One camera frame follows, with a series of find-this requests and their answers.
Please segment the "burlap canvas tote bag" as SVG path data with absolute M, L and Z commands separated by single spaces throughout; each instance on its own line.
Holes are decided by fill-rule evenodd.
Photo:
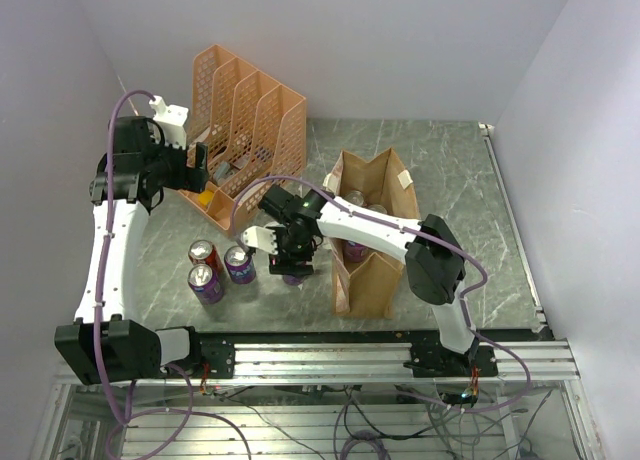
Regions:
M 351 190 L 359 190 L 365 197 L 366 207 L 380 204 L 391 216 L 422 218 L 413 180 L 392 148 L 370 161 L 342 151 L 325 183 L 330 191 L 342 198 Z M 359 319 L 390 318 L 404 265 L 386 253 L 368 247 L 369 253 L 363 262 L 347 262 L 343 257 L 344 241 L 331 241 L 332 313 Z

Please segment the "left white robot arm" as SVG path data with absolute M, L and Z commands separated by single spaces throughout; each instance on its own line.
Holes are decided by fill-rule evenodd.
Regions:
M 96 345 L 112 382 L 157 378 L 166 364 L 182 377 L 192 377 L 203 367 L 194 328 L 153 331 L 143 326 L 135 309 L 138 254 L 152 210 L 165 190 L 201 193 L 207 182 L 205 145 L 196 145 L 196 161 L 187 164 L 185 122 L 175 107 L 151 118 L 118 118 L 114 203 L 107 203 L 104 161 L 90 184 L 94 242 L 85 291 L 72 323 L 57 327 L 54 335 L 56 349 L 84 385 L 101 381 Z

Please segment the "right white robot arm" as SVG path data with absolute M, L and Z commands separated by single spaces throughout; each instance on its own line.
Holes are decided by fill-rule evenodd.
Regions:
M 243 240 L 269 254 L 269 272 L 295 277 L 313 273 L 311 260 L 320 240 L 350 241 L 400 261 L 411 292 L 429 304 L 440 334 L 442 367 L 465 374 L 476 363 L 474 335 L 463 312 L 461 290 L 466 275 L 463 252 L 444 221 L 424 221 L 376 213 L 320 190 L 293 195 L 269 187 L 259 209 L 278 224 L 251 227 Z

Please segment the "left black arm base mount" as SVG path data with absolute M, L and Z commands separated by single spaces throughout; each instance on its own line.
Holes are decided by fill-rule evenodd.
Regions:
M 201 344 L 202 366 L 207 377 L 215 380 L 231 379 L 235 371 L 236 349 L 226 340 Z

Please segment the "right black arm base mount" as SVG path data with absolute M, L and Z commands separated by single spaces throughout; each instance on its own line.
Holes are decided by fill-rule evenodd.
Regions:
M 473 374 L 496 377 L 499 373 L 494 349 L 477 342 L 463 354 L 447 350 L 438 342 L 413 344 L 409 353 L 410 358 L 403 366 L 414 378 L 470 378 Z

